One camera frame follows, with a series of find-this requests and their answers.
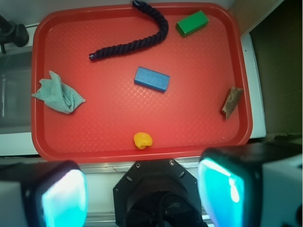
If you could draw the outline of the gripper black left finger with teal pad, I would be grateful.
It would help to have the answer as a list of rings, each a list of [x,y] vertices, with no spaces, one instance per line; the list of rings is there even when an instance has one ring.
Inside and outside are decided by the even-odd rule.
[[[0,166],[2,227],[81,227],[88,184],[73,161]]]

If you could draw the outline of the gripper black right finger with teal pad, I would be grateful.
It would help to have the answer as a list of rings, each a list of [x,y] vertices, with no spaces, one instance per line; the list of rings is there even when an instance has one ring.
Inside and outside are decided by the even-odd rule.
[[[217,227],[300,227],[302,166],[300,144],[208,148],[198,165],[201,203]]]

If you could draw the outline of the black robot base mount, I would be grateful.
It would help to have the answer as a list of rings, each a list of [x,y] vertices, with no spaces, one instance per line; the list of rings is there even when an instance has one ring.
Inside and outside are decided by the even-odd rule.
[[[119,227],[206,227],[197,179],[173,159],[136,161],[113,188]]]

